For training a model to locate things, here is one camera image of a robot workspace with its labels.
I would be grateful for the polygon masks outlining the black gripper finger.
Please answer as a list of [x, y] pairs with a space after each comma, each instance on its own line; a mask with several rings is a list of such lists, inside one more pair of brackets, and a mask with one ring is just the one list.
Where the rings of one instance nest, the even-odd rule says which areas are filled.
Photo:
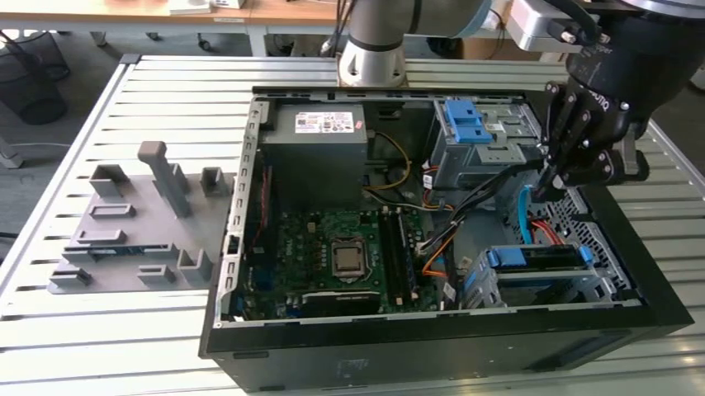
[[557, 191], [558, 188], [554, 187], [554, 181], [555, 178], [561, 180], [561, 176], [570, 168], [570, 157], [583, 129], [578, 126], [577, 132], [571, 131], [574, 123], [581, 123], [582, 119], [583, 86], [577, 81], [567, 81], [565, 84], [551, 82], [550, 86], [557, 89], [557, 92], [550, 101], [546, 117], [545, 137], [549, 151], [545, 156], [545, 168], [535, 185], [535, 201], [553, 201], [562, 196]]
[[621, 176], [619, 151], [591, 139], [550, 139], [550, 200], [571, 187], [614, 184]]

